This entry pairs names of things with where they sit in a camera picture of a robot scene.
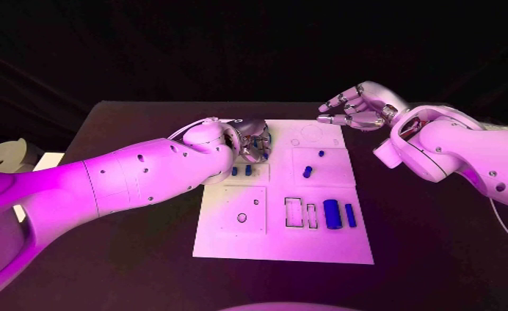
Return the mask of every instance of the dark table surface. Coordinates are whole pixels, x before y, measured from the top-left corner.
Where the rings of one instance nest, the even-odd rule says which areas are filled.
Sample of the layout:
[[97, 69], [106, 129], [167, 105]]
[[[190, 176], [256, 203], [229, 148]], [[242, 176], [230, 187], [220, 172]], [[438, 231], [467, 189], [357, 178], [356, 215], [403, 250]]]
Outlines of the dark table surface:
[[[317, 103], [100, 102], [61, 164], [167, 137], [206, 117], [313, 119]], [[0, 310], [219, 310], [298, 301], [359, 310], [506, 310], [508, 235], [451, 175], [421, 180], [370, 151], [388, 129], [343, 128], [372, 266], [191, 257], [203, 187], [108, 215], [48, 245], [0, 292]]]

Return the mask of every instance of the white board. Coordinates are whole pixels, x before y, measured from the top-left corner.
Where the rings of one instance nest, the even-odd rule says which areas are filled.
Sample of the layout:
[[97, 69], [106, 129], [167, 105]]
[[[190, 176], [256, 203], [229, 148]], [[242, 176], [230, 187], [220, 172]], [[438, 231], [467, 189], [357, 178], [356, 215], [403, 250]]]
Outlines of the white board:
[[[313, 120], [266, 120], [266, 124], [268, 160], [250, 164], [246, 176], [239, 158], [237, 175], [204, 186], [191, 256], [373, 264], [340, 127]], [[305, 166], [310, 178], [302, 177]], [[328, 199], [339, 202], [337, 230], [326, 227]], [[347, 203], [356, 227], [347, 225]], [[288, 227], [298, 215], [302, 227]]]

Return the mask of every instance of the cable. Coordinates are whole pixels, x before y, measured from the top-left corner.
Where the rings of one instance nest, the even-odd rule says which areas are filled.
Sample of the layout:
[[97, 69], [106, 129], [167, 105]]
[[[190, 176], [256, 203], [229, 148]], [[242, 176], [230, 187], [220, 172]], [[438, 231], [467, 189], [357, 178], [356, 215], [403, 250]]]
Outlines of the cable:
[[186, 125], [180, 130], [175, 130], [171, 135], [168, 136], [168, 140], [173, 140], [174, 137], [183, 132], [186, 131], [191, 126], [194, 126], [194, 124], [197, 124], [199, 122], [203, 122], [207, 118], [199, 119], [196, 122], [193, 122], [191, 124]]
[[504, 230], [504, 232], [508, 233], [508, 228], [504, 226], [504, 224], [502, 223], [502, 220], [500, 220], [500, 217], [499, 217], [499, 213], [497, 213], [497, 209], [494, 208], [494, 204], [493, 204], [493, 200], [490, 200], [490, 204], [491, 204], [491, 209], [493, 209], [493, 213], [494, 213], [494, 216], [497, 217], [497, 220], [499, 220], [499, 224], [502, 226], [502, 229]]

